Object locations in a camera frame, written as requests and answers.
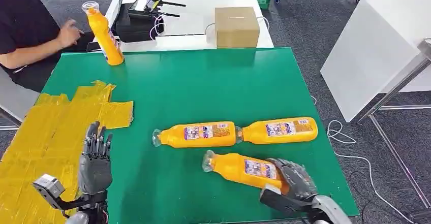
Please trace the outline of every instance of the green table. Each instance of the green table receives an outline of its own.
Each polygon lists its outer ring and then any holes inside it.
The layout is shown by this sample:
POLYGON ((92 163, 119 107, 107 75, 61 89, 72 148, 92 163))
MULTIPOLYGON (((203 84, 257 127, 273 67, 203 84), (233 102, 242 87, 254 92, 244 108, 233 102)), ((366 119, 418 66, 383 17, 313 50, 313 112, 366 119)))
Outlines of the green table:
POLYGON ((64 55, 43 92, 66 93, 94 80, 117 85, 112 101, 133 100, 134 120, 114 131, 110 223, 217 223, 281 219, 261 204, 260 189, 202 171, 204 153, 236 152, 304 164, 319 192, 349 215, 358 210, 290 48, 167 51, 126 54, 111 67, 102 54, 64 55), (254 121, 310 116, 311 142, 232 147, 155 148, 151 134, 179 123, 254 121))

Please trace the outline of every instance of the yellow adhesive tape sheet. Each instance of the yellow adhesive tape sheet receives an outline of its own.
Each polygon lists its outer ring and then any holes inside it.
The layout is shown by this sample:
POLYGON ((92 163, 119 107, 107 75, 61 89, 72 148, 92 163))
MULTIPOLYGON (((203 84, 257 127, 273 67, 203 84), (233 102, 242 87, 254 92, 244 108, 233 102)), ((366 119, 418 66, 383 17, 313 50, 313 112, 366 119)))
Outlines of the yellow adhesive tape sheet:
POLYGON ((114 88, 94 81, 93 86, 79 86, 72 101, 65 94, 40 94, 0 162, 1 223, 65 223, 31 183, 47 173, 66 188, 63 200, 76 198, 78 160, 88 126, 98 120, 116 129, 133 120, 132 101, 109 102, 114 88))

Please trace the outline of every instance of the plastic bottle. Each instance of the plastic bottle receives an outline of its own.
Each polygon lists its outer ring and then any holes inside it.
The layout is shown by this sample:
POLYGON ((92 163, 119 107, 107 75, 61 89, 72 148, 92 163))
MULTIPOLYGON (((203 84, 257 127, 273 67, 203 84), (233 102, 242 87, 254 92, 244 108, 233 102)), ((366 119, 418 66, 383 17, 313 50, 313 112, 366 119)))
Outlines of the plastic bottle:
POLYGON ((240 128, 231 121, 175 125, 168 130, 154 130, 154 146, 174 148, 231 146, 242 141, 254 144, 276 144, 310 141, 317 137, 316 121, 295 117, 257 121, 240 128))
POLYGON ((108 64, 112 66, 121 64, 124 61, 124 56, 119 48, 119 43, 108 26, 108 19, 99 11, 99 4, 97 2, 85 2, 82 4, 82 10, 87 14, 90 27, 108 64))
POLYGON ((203 157, 204 172, 217 172, 229 181, 264 188, 271 184, 282 193, 289 191, 289 186, 282 179, 275 165, 268 161, 242 156, 237 153, 215 154, 208 150, 203 157))
POLYGON ((231 121, 175 125, 163 131, 154 130, 152 142, 156 147, 167 144, 174 148, 231 146, 241 142, 238 130, 241 128, 231 121))
POLYGON ((317 137, 316 121, 311 117, 294 117, 257 121, 242 129, 242 138, 254 144, 277 144, 310 141, 317 137))

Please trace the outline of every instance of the brown box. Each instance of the brown box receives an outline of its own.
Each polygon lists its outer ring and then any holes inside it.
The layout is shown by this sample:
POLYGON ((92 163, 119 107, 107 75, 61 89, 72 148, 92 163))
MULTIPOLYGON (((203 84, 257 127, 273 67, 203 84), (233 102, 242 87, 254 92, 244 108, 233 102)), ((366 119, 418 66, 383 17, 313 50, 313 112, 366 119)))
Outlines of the brown box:
POLYGON ((259 24, 252 7, 215 9, 217 48, 256 48, 259 24))

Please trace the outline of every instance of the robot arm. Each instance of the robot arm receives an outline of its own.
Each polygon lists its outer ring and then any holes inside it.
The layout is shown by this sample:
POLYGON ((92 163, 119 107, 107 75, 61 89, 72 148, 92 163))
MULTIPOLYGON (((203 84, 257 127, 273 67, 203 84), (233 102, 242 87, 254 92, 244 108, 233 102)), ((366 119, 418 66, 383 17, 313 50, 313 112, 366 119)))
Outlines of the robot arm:
POLYGON ((288 215, 295 211, 307 214, 313 224, 351 224, 341 207, 330 197, 317 194, 313 180, 303 166, 283 159, 273 162, 289 185, 289 192, 282 195, 280 189, 266 185, 260 194, 260 202, 288 215))
POLYGON ((60 181, 44 174, 32 183, 40 195, 55 209, 61 210, 68 220, 66 224, 106 224, 108 222, 107 188, 111 185, 110 148, 112 134, 104 141, 105 127, 99 135, 99 122, 92 123, 84 139, 84 150, 79 158, 78 185, 82 195, 73 201, 63 201, 60 195, 65 191, 60 181), (78 208, 69 217, 65 211, 78 208))

